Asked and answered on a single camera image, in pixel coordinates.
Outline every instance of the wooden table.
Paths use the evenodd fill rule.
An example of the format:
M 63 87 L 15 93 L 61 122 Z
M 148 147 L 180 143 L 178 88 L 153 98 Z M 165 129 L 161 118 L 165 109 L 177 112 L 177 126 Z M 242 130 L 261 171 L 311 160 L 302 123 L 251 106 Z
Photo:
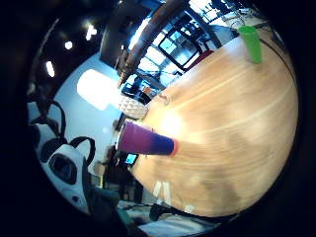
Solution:
M 202 216 L 243 210 L 276 180 L 290 151 L 297 95 L 289 71 L 262 44 L 263 63 L 250 62 L 237 38 L 154 99 L 144 123 L 179 140 L 173 156 L 140 156 L 131 169 L 151 193 Z

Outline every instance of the ceiling light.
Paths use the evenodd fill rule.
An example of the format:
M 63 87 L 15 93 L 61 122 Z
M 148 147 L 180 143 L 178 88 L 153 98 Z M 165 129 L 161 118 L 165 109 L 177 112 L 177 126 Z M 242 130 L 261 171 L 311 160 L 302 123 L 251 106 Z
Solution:
M 90 40 L 92 35 L 97 34 L 97 30 L 94 28 L 93 25 L 89 25 L 87 35 L 86 35 L 86 40 Z
M 68 50 L 72 47 L 72 41 L 67 41 L 65 43 L 65 48 L 67 48 Z
M 53 70 L 51 61 L 48 61 L 46 63 L 46 69 L 47 69 L 47 73 L 48 73 L 48 75 L 50 77 L 54 77 L 55 76 L 55 71 Z

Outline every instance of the green cup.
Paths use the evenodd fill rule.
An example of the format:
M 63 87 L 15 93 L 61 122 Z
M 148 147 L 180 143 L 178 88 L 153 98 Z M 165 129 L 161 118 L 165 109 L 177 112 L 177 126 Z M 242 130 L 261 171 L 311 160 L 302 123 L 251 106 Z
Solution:
M 248 49 L 251 60 L 254 63 L 261 63 L 263 61 L 263 55 L 256 28 L 242 26 L 238 29 L 238 33 Z

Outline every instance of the purple cup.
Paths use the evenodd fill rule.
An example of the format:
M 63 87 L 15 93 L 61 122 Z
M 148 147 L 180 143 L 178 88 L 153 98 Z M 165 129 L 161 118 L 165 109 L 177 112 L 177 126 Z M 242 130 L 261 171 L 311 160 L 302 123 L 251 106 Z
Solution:
M 126 121 L 118 137 L 118 150 L 144 155 L 174 155 L 178 142 Z

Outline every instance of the wall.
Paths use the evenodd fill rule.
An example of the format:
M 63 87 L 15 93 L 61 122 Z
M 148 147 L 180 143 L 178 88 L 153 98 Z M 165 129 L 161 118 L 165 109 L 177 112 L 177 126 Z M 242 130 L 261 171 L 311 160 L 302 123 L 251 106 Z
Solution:
M 55 101 L 59 102 L 66 113 L 65 137 L 68 141 L 81 135 L 95 139 L 96 155 L 93 163 L 89 166 L 89 172 L 94 173 L 92 169 L 94 162 L 97 160 L 104 161 L 107 146 L 114 142 L 113 121 L 119 119 L 120 111 L 112 105 L 108 105 L 103 111 L 99 111 L 78 95 L 77 82 L 82 73 L 88 69 L 94 69 L 116 81 L 119 79 L 114 69 L 99 60 L 99 53 L 97 53 L 73 71 L 57 92 Z M 32 118 L 37 112 L 32 105 L 29 106 L 29 109 L 30 117 Z M 60 121 L 59 111 L 55 107 L 51 107 L 48 115 Z M 88 154 L 89 142 L 85 141 L 78 146 L 78 149 L 83 154 Z

